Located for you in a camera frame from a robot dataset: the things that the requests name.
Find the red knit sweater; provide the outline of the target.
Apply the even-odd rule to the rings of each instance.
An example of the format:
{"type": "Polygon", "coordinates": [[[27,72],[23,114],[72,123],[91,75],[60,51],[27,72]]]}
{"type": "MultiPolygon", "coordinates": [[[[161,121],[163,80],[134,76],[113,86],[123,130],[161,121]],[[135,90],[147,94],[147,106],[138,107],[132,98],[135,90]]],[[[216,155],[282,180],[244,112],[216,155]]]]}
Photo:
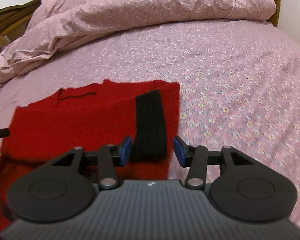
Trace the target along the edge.
{"type": "Polygon", "coordinates": [[[179,89],[176,82],[160,80],[104,80],[60,89],[17,107],[10,135],[0,148],[0,231],[10,224],[3,213],[9,186],[76,146],[94,151],[129,135],[133,140],[129,162],[117,174],[126,179],[166,179],[178,132],[179,89]]]}

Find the pink floral bed sheet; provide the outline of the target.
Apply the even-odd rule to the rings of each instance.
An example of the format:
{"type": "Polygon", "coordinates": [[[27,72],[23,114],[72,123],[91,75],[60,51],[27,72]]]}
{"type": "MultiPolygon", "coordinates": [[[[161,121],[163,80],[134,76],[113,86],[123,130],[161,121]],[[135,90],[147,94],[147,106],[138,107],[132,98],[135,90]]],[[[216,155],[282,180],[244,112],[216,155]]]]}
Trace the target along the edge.
{"type": "Polygon", "coordinates": [[[300,227],[300,47],[271,24],[192,21],[124,31],[53,57],[0,91],[0,128],[15,107],[60,88],[164,80],[180,84],[179,135],[231,145],[288,177],[300,227]]]}

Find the wooden headboard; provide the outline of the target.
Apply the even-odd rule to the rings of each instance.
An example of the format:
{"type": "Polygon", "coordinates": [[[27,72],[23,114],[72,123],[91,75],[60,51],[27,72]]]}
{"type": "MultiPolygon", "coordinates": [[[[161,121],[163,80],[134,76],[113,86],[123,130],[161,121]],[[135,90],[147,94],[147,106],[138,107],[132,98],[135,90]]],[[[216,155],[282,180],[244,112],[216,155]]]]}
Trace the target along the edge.
{"type": "MultiPolygon", "coordinates": [[[[276,12],[267,21],[277,27],[279,22],[281,0],[274,0],[276,12]]],[[[34,11],[42,0],[32,0],[25,4],[14,5],[0,9],[0,52],[12,41],[21,37],[34,11]]]]}

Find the pink quilted duvet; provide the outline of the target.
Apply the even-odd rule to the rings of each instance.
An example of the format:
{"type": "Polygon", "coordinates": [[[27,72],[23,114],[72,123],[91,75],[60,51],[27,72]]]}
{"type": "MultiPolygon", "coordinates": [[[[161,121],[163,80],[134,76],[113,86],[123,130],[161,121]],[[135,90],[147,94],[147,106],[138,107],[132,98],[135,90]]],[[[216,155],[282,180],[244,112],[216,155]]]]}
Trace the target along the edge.
{"type": "Polygon", "coordinates": [[[0,53],[0,83],[117,31],[192,20],[266,21],[275,11],[274,0],[45,0],[24,35],[0,53]]]}

